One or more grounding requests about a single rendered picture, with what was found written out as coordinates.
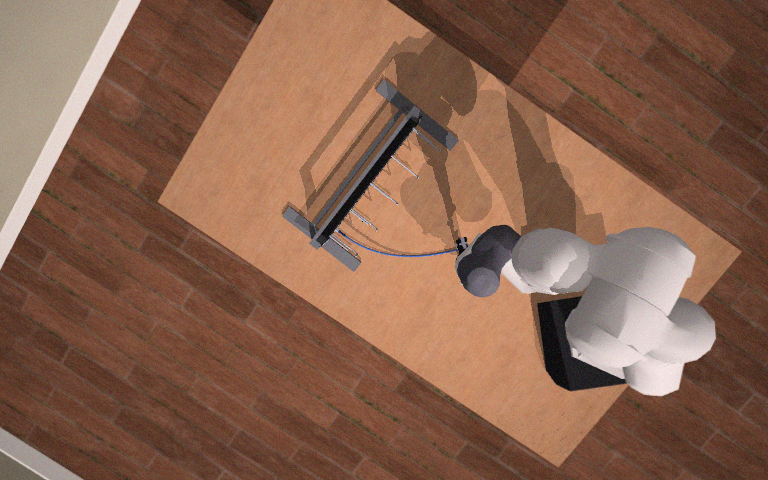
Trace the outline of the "grey metal rack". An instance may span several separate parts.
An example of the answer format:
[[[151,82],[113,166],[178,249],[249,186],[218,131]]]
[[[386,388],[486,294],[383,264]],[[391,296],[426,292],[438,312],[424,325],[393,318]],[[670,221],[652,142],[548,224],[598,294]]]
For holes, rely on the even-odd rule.
[[[424,129],[427,133],[429,133],[432,137],[434,137],[438,142],[440,142],[443,146],[445,146],[450,151],[459,141],[457,138],[455,138],[452,134],[450,134],[446,129],[444,129],[441,125],[439,125],[436,121],[434,121],[430,116],[428,116],[425,112],[423,112],[420,108],[418,108],[414,103],[412,103],[409,99],[407,99],[404,95],[402,95],[399,91],[397,91],[393,86],[391,86],[385,80],[382,81],[382,83],[379,85],[376,91],[380,95],[382,95],[385,99],[387,99],[391,104],[393,104],[396,108],[399,109],[398,112],[395,114],[395,116],[392,118],[392,120],[389,122],[389,124],[386,126],[386,128],[382,131],[382,133],[379,135],[379,137],[376,139],[376,141],[373,143],[370,149],[366,152],[366,154],[363,156],[363,158],[360,160],[360,162],[357,164],[357,166],[354,168],[351,174],[347,177],[347,179],[344,181],[344,183],[341,185],[341,187],[338,189],[338,191],[331,198],[331,200],[328,202],[328,204],[325,206],[325,208],[322,210],[322,212],[319,214],[319,216],[316,218],[316,220],[313,223],[309,222],[306,218],[304,218],[302,215],[300,215],[297,211],[295,211],[290,206],[282,215],[283,218],[285,218],[292,225],[294,225],[301,232],[303,232],[310,239],[312,239],[309,243],[311,246],[313,246],[315,249],[319,249],[320,247],[322,247],[353,272],[355,272],[355,270],[362,263],[356,258],[358,256],[358,253],[355,252],[348,245],[346,245],[339,238],[337,238],[333,233],[336,231],[337,233],[339,232],[340,234],[342,234],[342,232],[338,227],[350,212],[352,212],[355,216],[357,216],[367,225],[369,223],[372,227],[376,229],[376,232],[377,232],[378,228],[376,228],[373,224],[367,221],[359,213],[353,210],[353,207],[360,200],[363,194],[367,191],[370,185],[372,185],[384,196],[386,196],[387,198],[390,198],[393,202],[396,203],[396,205],[398,205],[398,203],[394,199],[392,199],[380,188],[378,188],[375,184],[373,184],[374,180],[377,178],[380,172],[384,169],[387,163],[391,160],[391,158],[397,161],[400,165],[402,165],[415,177],[419,178],[410,169],[408,169],[405,165],[403,165],[400,161],[398,161],[395,157],[393,157],[394,154],[401,147],[401,145],[408,138],[408,136],[411,134],[412,131],[417,133],[420,137],[422,137],[426,142],[428,142],[436,150],[438,150],[439,152],[441,151],[441,149],[439,150],[437,147],[435,147],[429,139],[427,139],[418,130],[416,130],[415,127],[419,125],[422,129]],[[318,223],[321,221],[321,219],[324,217],[327,211],[331,208],[331,206],[334,204],[334,202],[337,200],[340,194],[344,191],[344,189],[347,187],[347,185],[350,183],[353,177],[357,174],[357,172],[360,170],[360,168],[363,166],[363,164],[366,162],[369,156],[373,153],[373,151],[376,149],[376,147],[379,145],[382,139],[386,136],[386,134],[389,132],[389,130],[392,128],[395,122],[399,119],[402,113],[406,115],[405,119],[401,122],[401,124],[392,134],[392,136],[388,139],[388,141],[385,143],[382,149],[378,152],[378,154],[375,156],[375,158],[372,160],[369,166],[365,169],[365,171],[362,173],[359,179],[355,182],[355,184],[352,186],[352,188],[349,190],[346,196],[342,199],[342,201],[339,203],[339,205],[336,207],[333,213],[329,216],[329,218],[326,220],[323,226],[320,229],[318,229],[316,227]],[[332,236],[335,237],[337,240],[339,240],[346,247],[348,247],[351,251],[353,251],[356,254],[356,256],[354,257],[352,254],[350,254],[348,252],[348,249],[345,246],[343,246],[341,243],[339,243],[336,239],[334,239]]]

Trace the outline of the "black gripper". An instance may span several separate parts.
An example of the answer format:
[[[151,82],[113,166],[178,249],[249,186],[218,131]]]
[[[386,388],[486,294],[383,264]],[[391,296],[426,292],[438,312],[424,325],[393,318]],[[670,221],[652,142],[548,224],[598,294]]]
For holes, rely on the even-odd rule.
[[[468,247],[467,237],[459,238],[456,240],[455,247],[457,250],[459,250],[459,254],[457,255],[458,257]]]

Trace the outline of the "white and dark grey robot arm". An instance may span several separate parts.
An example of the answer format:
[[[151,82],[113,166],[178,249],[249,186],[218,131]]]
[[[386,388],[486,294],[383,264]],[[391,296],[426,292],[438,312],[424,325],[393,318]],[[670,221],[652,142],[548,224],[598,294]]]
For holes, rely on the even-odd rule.
[[[509,225],[492,226],[457,257],[455,269],[477,297],[494,294],[500,274],[527,294],[588,286],[565,322],[571,356],[644,395],[676,391],[684,363],[699,359],[716,339],[707,311],[679,297],[696,256],[677,235],[653,227],[605,240],[595,245],[555,228],[521,237]]]

